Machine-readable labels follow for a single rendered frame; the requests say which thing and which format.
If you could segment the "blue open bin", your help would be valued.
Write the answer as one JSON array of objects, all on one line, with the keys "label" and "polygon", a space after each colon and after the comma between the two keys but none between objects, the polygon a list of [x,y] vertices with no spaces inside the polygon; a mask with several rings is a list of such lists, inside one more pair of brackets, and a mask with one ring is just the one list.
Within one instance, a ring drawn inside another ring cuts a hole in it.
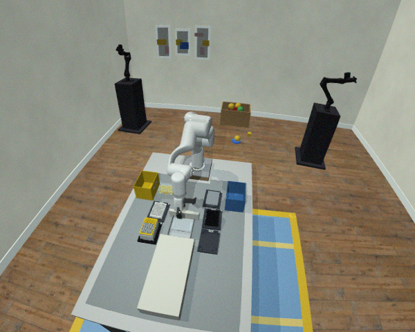
[{"label": "blue open bin", "polygon": [[225,210],[243,212],[246,203],[246,201],[242,201],[245,184],[246,183],[228,181]]}]

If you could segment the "yellow open-top bin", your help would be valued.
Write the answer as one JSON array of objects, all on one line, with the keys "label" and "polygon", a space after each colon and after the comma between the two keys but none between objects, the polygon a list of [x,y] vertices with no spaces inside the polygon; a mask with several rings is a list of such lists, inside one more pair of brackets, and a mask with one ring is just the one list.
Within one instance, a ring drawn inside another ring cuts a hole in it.
[{"label": "yellow open-top bin", "polygon": [[133,186],[136,198],[153,201],[159,185],[158,172],[141,171]]}]

